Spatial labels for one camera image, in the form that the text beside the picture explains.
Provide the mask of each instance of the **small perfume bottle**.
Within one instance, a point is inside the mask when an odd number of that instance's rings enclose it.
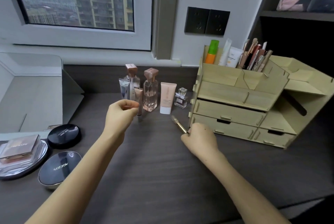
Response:
[[[187,90],[180,88],[178,93],[175,93],[174,105],[180,108],[185,108],[188,103],[188,97],[186,96]]]
[[[155,79],[159,70],[150,68],[144,71],[147,80],[144,82],[143,108],[153,111],[158,105],[158,81]]]
[[[124,77],[124,79],[129,80],[130,81],[130,94],[129,94],[129,98],[130,100],[135,101],[136,97],[135,97],[135,88],[139,88],[140,87],[140,78],[136,75],[138,72],[138,68],[135,66],[135,64],[126,64],[125,65],[127,70],[128,70],[128,74],[126,77]]]

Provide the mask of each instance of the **rose gold perfume cap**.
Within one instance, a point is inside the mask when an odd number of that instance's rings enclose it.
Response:
[[[158,75],[159,70],[150,68],[144,71],[144,75],[149,82],[155,81],[155,77]]]
[[[135,64],[125,64],[125,66],[128,69],[128,74],[130,77],[135,77],[138,72],[138,68],[135,66]]]

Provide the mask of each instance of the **wooden organizer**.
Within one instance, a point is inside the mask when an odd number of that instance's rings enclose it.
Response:
[[[189,125],[287,148],[334,94],[330,76],[294,59],[271,56],[261,73],[204,63],[193,87]]]

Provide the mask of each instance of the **white cap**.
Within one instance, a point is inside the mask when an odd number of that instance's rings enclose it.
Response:
[[[160,113],[161,114],[170,114],[172,111],[172,107],[162,107],[160,106]]]

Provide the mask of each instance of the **orange bottle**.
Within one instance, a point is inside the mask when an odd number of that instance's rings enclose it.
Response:
[[[218,40],[211,40],[209,50],[208,50],[208,53],[207,53],[206,58],[205,58],[205,63],[207,63],[207,64],[213,64],[214,63],[214,59],[216,58],[216,54],[217,54],[217,51],[218,51],[218,45],[219,45]]]

